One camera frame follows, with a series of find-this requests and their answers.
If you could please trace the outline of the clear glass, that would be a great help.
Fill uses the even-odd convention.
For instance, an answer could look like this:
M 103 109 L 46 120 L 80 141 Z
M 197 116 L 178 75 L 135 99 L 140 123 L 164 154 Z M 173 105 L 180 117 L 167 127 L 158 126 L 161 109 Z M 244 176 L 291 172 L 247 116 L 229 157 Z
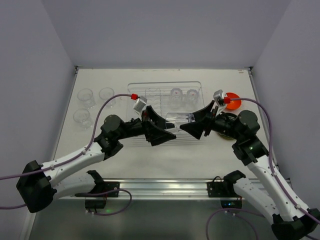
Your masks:
M 85 108 L 76 110 L 73 114 L 73 120 L 83 129 L 88 129 L 93 125 L 90 112 Z
M 170 91 L 170 106 L 173 109 L 179 109 L 184 105 L 184 95 L 180 88 L 173 88 Z
M 77 99 L 87 109 L 93 108 L 96 105 L 93 91 L 89 88 L 81 89 L 77 94 Z
M 165 117 L 165 128 L 172 133 L 181 132 L 181 125 L 192 123 L 195 117 L 189 112 L 168 112 Z
M 197 105 L 199 101 L 199 92 L 196 89 L 189 89 L 185 99 L 189 105 Z
M 112 88 L 110 87 L 105 87 L 105 88 L 102 88 L 100 91 L 99 91 L 99 98 L 100 98 L 100 101 L 104 104 L 107 100 L 109 100 L 111 97 L 113 97 L 115 95 L 115 92 Z M 116 104 L 116 99 L 112 99 L 110 100 L 107 104 L 106 104 L 106 107 L 108 108 L 112 108 L 114 105 Z

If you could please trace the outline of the orange plastic bowl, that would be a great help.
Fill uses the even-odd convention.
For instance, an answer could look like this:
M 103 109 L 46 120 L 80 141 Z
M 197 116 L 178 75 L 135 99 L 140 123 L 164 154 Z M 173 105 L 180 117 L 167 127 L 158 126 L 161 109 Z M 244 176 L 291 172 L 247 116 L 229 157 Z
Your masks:
M 239 96 L 234 92 L 227 92 L 226 96 L 230 99 L 238 99 Z M 237 110 L 241 107 L 242 101 L 241 100 L 231 100 L 227 105 L 226 109 L 230 111 Z

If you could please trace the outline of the black plate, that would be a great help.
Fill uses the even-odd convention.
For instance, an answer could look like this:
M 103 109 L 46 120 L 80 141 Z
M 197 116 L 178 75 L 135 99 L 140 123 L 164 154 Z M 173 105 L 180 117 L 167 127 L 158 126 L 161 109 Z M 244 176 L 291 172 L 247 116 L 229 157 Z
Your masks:
M 232 124 L 234 120 L 237 118 L 236 114 L 230 112 L 222 112 L 219 116 L 222 120 L 229 124 Z

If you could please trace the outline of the yellow patterned plate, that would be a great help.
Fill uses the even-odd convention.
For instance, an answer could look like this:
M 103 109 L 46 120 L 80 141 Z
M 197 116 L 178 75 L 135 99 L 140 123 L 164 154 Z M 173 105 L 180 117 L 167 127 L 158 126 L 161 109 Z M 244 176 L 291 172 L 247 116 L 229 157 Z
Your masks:
M 221 133 L 219 133 L 218 135 L 224 140 L 228 140 L 228 141 L 234 140 L 233 137 L 230 137 L 230 136 L 227 136 L 227 135 L 224 135 L 224 134 L 221 134 Z

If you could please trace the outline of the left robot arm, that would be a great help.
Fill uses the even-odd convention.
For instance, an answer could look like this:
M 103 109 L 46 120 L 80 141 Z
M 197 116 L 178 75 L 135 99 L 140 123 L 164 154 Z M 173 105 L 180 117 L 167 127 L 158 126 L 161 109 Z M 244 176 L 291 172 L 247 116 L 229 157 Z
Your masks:
M 170 132 L 173 123 L 159 116 L 148 105 L 141 117 L 123 121 L 119 116 L 107 116 L 98 136 L 89 144 L 64 157 L 39 164 L 33 160 L 26 164 L 16 184 L 30 213 L 37 213 L 48 207 L 53 200 L 67 195 L 97 194 L 103 189 L 103 179 L 89 170 L 84 177 L 72 178 L 76 172 L 115 156 L 122 148 L 123 139 L 144 136 L 151 146 L 158 146 L 176 139 Z

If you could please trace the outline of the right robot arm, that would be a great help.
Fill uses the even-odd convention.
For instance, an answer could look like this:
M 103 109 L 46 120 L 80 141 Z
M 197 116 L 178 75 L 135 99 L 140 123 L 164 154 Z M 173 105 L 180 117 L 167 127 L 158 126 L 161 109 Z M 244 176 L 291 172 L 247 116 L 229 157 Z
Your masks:
M 300 240 L 313 232 L 320 224 L 320 211 L 309 208 L 277 169 L 271 150 L 257 137 L 260 125 L 256 114 L 243 110 L 231 119 L 213 105 L 192 113 L 191 121 L 180 125 L 180 129 L 196 139 L 212 131 L 233 138 L 235 156 L 257 177 L 265 191 L 254 187 L 239 170 L 225 175 L 220 185 L 254 206 L 270 223 L 277 239 Z

